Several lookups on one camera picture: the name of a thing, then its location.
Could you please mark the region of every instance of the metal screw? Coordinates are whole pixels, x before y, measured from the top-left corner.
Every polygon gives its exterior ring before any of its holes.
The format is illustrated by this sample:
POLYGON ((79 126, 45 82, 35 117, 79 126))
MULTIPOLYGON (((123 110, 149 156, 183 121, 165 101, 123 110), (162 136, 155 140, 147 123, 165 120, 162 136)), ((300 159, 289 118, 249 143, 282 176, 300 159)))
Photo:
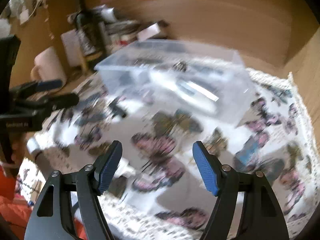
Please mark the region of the metal screw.
POLYGON ((92 165, 92 164, 88 164, 88 165, 86 165, 86 166, 84 167, 84 169, 85 169, 86 171, 91 171, 91 170, 93 169, 93 165, 92 165))
POLYGON ((256 171, 256 175, 261 178, 261 177, 263 177, 263 172, 262 171, 256 171))
POLYGON ((229 165, 226 165, 226 164, 222 165, 222 169, 224 171, 231 171, 231 167, 229 165))
POLYGON ((53 171, 53 172, 51 173, 51 176, 52 176, 52 177, 57 177, 59 174, 60 174, 60 171, 53 171))

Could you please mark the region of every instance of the blue clamp handle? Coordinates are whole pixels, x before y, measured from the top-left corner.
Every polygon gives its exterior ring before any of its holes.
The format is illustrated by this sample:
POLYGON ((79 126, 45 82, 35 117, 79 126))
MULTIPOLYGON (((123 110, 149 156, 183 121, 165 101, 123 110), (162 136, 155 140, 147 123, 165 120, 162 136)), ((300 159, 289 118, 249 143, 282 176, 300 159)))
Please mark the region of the blue clamp handle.
POLYGON ((208 153, 201 141, 196 141, 192 147, 193 158, 196 161, 206 189, 214 196, 219 195, 221 188, 221 163, 218 158, 208 153))
POLYGON ((53 79, 49 81, 38 82, 36 92, 50 91, 62 87, 62 81, 60 79, 53 79))
POLYGON ((119 141, 113 141, 107 152, 104 155, 100 155, 94 162, 93 165, 96 167, 94 178, 98 182, 97 191, 100 194, 109 188, 121 157, 122 144, 119 141))

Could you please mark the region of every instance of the bottle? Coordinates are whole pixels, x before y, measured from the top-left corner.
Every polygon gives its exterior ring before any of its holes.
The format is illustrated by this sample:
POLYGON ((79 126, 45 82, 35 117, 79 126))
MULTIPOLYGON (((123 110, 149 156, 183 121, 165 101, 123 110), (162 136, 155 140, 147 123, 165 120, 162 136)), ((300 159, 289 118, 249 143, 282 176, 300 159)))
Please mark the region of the bottle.
POLYGON ((103 60, 106 49, 100 32, 98 19, 86 9, 84 0, 76 0, 78 13, 75 18, 76 32, 79 37, 80 48, 89 69, 103 60))

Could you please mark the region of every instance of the red fabric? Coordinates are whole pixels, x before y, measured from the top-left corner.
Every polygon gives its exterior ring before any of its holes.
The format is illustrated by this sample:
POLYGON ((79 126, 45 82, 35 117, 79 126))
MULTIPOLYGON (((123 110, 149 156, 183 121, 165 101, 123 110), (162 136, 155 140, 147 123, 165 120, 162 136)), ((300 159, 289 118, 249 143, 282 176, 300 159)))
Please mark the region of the red fabric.
POLYGON ((26 227, 31 215, 31 208, 26 204, 14 204, 11 200, 0 196, 0 213, 10 224, 12 232, 20 239, 24 239, 26 227))
POLYGON ((79 238, 88 240, 87 234, 85 233, 84 226, 81 224, 78 220, 75 219, 75 228, 76 228, 76 234, 79 238))
POLYGON ((13 200, 15 186, 16 179, 4 176, 2 167, 0 167, 0 196, 13 200))

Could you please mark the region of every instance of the clear plastic storage box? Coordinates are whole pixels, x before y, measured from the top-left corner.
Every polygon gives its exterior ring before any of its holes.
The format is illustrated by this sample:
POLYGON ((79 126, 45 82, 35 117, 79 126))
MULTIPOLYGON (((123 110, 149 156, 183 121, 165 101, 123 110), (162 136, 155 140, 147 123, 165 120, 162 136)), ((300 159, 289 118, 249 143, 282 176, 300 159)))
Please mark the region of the clear plastic storage box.
POLYGON ((237 124, 255 99, 236 50, 189 41, 134 42, 96 65, 115 96, 147 104, 173 100, 181 108, 237 124))

